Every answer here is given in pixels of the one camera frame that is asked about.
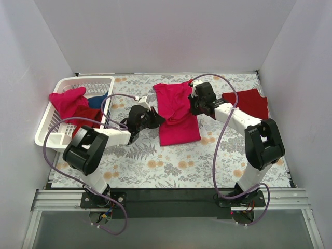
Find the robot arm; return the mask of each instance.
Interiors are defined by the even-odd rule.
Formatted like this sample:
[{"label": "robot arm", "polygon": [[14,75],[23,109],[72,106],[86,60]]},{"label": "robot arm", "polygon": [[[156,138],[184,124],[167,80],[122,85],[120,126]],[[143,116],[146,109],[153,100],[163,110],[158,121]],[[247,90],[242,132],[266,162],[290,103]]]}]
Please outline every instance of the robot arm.
[{"label": "robot arm", "polygon": [[[82,126],[63,153],[65,160],[73,169],[81,173],[82,180],[98,193],[109,196],[110,187],[102,178],[98,166],[105,148],[115,145],[128,145],[135,142],[139,132],[145,128],[157,128],[165,119],[158,115],[147,103],[147,96],[132,106],[128,118],[121,121],[128,127],[122,129],[94,129]],[[88,192],[90,199],[102,207],[107,205],[104,198]]]},{"label": "robot arm", "polygon": [[[217,99],[210,83],[191,82],[190,110],[193,115],[206,114],[223,123],[228,119],[233,105],[225,99]],[[247,167],[235,185],[234,195],[259,184],[266,172],[285,154],[278,127],[274,120],[261,120],[236,108],[228,125],[245,138]]]}]

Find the floral fabric surface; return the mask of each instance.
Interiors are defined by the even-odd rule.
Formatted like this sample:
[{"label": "floral fabric surface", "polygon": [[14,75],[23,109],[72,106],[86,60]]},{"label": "floral fabric surface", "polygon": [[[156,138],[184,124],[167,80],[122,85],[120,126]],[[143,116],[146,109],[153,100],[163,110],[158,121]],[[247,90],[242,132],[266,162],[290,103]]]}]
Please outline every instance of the floral fabric surface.
[{"label": "floral fabric surface", "polygon": [[[115,76],[114,93],[149,95],[150,105],[157,109],[153,85],[176,84],[196,75],[125,75]],[[228,74],[227,79],[237,91],[257,88],[262,94],[256,74]],[[231,88],[222,79],[205,76],[201,79],[212,84],[217,98]],[[127,117],[135,102],[117,97],[112,104],[112,118],[121,121]],[[205,115],[198,116],[201,141],[161,147],[158,129],[143,130],[129,146],[113,146],[105,150],[100,163],[103,178],[111,187],[118,188],[211,188],[212,158],[223,123]],[[216,163],[216,180],[220,187],[234,187],[247,164],[244,137],[227,128],[219,147]],[[59,156],[57,168],[80,177]],[[283,159],[267,172],[263,179],[270,187],[290,187]],[[52,187],[81,187],[77,182],[55,172]]]}]

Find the dark red cloth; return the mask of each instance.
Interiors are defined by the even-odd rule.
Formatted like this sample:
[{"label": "dark red cloth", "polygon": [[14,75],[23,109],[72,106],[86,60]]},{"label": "dark red cloth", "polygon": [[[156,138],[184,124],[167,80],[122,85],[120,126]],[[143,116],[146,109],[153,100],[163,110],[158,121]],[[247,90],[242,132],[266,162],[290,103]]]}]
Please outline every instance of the dark red cloth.
[{"label": "dark red cloth", "polygon": [[158,101],[158,114],[166,119],[159,128],[160,145],[184,144],[201,140],[197,117],[189,109],[188,81],[181,84],[154,86]]},{"label": "dark red cloth", "polygon": [[[237,92],[239,101],[237,107],[250,116],[262,120],[269,118],[268,99],[260,96],[257,89]],[[223,98],[230,103],[235,103],[235,94],[233,92],[223,93]]]},{"label": "dark red cloth", "polygon": [[[102,120],[103,114],[100,109],[90,108],[89,106],[86,107],[84,105],[79,105],[73,115],[73,117],[80,117],[80,118],[89,118],[95,121],[100,122]],[[72,137],[75,136],[79,128],[83,125],[87,125],[93,128],[99,128],[100,125],[84,120],[75,120],[76,121],[76,129],[73,131]]]},{"label": "dark red cloth", "polygon": [[[79,105],[89,107],[89,102],[85,94],[85,87],[79,87],[65,91],[64,93],[51,93],[48,98],[52,105],[59,112],[60,118],[71,118]],[[66,123],[78,124],[78,120],[69,120]]]}]

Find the white backdrop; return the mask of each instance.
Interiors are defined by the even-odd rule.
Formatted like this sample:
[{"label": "white backdrop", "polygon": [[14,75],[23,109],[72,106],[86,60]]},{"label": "white backdrop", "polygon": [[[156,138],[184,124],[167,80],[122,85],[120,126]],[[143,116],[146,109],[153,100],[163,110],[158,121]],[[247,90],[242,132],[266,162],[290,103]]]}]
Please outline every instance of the white backdrop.
[{"label": "white backdrop", "polygon": [[290,173],[332,248],[332,2],[297,1],[261,68]]},{"label": "white backdrop", "polygon": [[83,73],[259,69],[295,0],[35,0]]},{"label": "white backdrop", "polygon": [[0,75],[0,248],[21,248],[50,171],[34,135],[48,94],[73,75],[33,0],[0,1]]}]

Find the black base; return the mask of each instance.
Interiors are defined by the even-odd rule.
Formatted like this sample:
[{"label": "black base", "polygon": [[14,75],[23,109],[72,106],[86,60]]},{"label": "black base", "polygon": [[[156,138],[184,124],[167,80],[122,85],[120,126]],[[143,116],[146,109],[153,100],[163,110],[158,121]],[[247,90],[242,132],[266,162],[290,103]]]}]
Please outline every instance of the black base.
[{"label": "black base", "polygon": [[262,191],[257,191],[257,194],[252,196],[249,199],[242,199],[241,201],[235,200],[225,200],[219,199],[219,206],[221,208],[234,208],[234,207],[241,207],[244,205],[248,205],[255,201],[255,207],[263,208],[265,206],[265,200]]},{"label": "black base", "polygon": [[[234,189],[222,189],[224,195]],[[215,189],[113,189],[111,197],[118,200],[123,198],[123,205],[131,218],[160,218],[160,217],[217,217],[219,219],[232,219],[231,207],[241,206],[236,201],[219,201],[214,199]],[[83,209],[100,208],[89,200],[85,201],[86,193],[82,194],[81,205]],[[255,206],[265,206],[261,191],[254,197]],[[123,212],[114,209],[113,219],[122,219]]]},{"label": "black base", "polygon": [[[125,192],[112,192],[110,193],[110,197],[114,200],[116,200],[117,202],[121,203],[122,206],[126,206],[126,198],[127,195]],[[104,206],[104,207],[100,207],[98,205],[95,204],[95,202],[93,202],[91,200],[91,198],[89,198],[89,193],[85,192],[82,194],[82,198],[81,198],[81,204],[80,207],[82,209],[105,209],[105,208],[110,208],[111,207],[111,203],[109,203],[108,205]]]}]

